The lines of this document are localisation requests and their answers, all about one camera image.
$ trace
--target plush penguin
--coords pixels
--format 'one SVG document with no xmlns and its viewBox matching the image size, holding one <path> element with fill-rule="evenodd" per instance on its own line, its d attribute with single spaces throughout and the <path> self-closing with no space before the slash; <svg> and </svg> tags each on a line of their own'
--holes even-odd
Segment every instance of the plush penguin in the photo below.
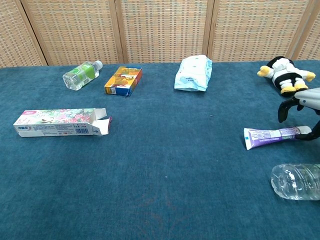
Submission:
<svg viewBox="0 0 320 240">
<path fill-rule="evenodd" d="M 277 56 L 266 66 L 260 67 L 257 75 L 272 79 L 274 86 L 280 90 L 280 94 L 284 97 L 308 89 L 305 80 L 311 82 L 316 77 L 313 72 L 299 70 L 292 60 L 284 56 Z"/>
</svg>

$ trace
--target small snack box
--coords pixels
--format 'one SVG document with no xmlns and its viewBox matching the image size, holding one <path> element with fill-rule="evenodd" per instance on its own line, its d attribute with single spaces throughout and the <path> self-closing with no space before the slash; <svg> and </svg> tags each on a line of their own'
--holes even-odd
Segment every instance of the small snack box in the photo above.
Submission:
<svg viewBox="0 0 320 240">
<path fill-rule="evenodd" d="M 121 66 L 104 85 L 106 94 L 130 96 L 142 77 L 142 68 Z"/>
<path fill-rule="evenodd" d="M 105 108 L 25 110 L 13 124 L 21 137 L 107 135 Z"/>
</svg>

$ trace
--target blue tablecloth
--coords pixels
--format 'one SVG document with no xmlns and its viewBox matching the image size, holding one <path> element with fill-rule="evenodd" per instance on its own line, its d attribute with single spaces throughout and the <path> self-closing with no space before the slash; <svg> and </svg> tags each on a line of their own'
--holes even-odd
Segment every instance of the blue tablecloth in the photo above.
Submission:
<svg viewBox="0 0 320 240">
<path fill-rule="evenodd" d="M 276 165 L 319 164 L 320 140 L 245 148 L 244 128 L 319 120 L 292 108 L 278 122 L 285 98 L 257 76 L 264 64 L 213 63 L 206 92 L 174 90 L 177 63 L 141 64 L 127 98 L 104 93 L 119 64 L 79 91 L 62 80 L 71 66 L 0 69 L 0 238 L 320 238 L 320 202 L 282 199 L 270 184 Z M 320 61 L 295 65 L 320 76 Z M 14 130 L 24 110 L 67 108 L 106 108 L 109 135 L 22 138 Z"/>
</svg>

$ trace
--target white package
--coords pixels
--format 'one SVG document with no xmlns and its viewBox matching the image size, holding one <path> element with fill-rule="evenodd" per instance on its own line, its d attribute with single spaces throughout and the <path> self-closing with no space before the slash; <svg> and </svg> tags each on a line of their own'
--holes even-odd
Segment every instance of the white package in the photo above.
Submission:
<svg viewBox="0 0 320 240">
<path fill-rule="evenodd" d="M 182 60 L 175 75 L 174 89 L 190 92 L 203 91 L 208 87 L 212 61 L 206 55 L 189 56 Z"/>
</svg>

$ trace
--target plastic water bottle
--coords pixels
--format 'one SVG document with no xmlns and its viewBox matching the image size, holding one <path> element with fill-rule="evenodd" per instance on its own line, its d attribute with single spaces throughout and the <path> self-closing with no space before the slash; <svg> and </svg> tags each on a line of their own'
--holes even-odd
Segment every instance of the plastic water bottle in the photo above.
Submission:
<svg viewBox="0 0 320 240">
<path fill-rule="evenodd" d="M 276 194 L 290 200 L 320 200 L 320 165 L 282 164 L 272 169 Z"/>
<path fill-rule="evenodd" d="M 78 91 L 84 85 L 91 82 L 99 76 L 99 70 L 102 69 L 101 61 L 86 61 L 80 66 L 65 73 L 62 78 L 68 89 Z"/>
</svg>

